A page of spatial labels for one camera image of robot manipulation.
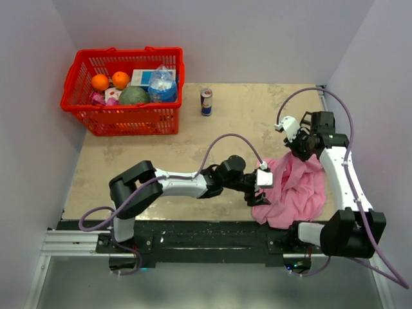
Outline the pink t-shirt garment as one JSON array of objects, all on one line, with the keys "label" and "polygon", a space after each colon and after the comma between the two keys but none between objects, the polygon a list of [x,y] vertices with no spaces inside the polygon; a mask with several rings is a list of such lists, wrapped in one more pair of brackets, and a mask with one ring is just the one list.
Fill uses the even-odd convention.
[{"label": "pink t-shirt garment", "polygon": [[256,222],[288,229],[294,221],[312,221],[322,214],[326,202],[324,169],[315,155],[303,162],[289,152],[278,160],[265,161],[274,175],[274,186],[261,191],[270,203],[252,208]]}]

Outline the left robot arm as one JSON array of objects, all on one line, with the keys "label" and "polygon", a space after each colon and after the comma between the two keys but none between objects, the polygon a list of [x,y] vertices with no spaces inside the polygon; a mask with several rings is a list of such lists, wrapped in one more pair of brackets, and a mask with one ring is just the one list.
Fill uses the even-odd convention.
[{"label": "left robot arm", "polygon": [[149,160],[136,164],[109,182],[110,197],[118,211],[113,219],[111,246],[118,252],[132,248],[135,218],[159,197],[209,199],[231,189],[242,192],[249,207],[268,205],[265,193],[260,192],[274,186],[267,163],[263,162],[251,173],[245,173],[245,167],[244,159],[237,155],[195,173],[163,171]]}]

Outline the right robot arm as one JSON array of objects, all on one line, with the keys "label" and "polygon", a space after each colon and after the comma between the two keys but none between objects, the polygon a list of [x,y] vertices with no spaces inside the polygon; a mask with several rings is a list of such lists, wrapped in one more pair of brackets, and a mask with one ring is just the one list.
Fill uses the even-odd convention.
[{"label": "right robot arm", "polygon": [[284,143],[292,154],[305,162],[317,158],[332,188],[335,214],[326,223],[295,221],[289,228],[286,244],[300,253],[309,244],[326,256],[369,259],[386,227],[386,217],[373,210],[357,179],[347,135],[337,133],[333,113],[309,113],[310,120],[297,121],[285,116],[276,125],[285,132]]}]

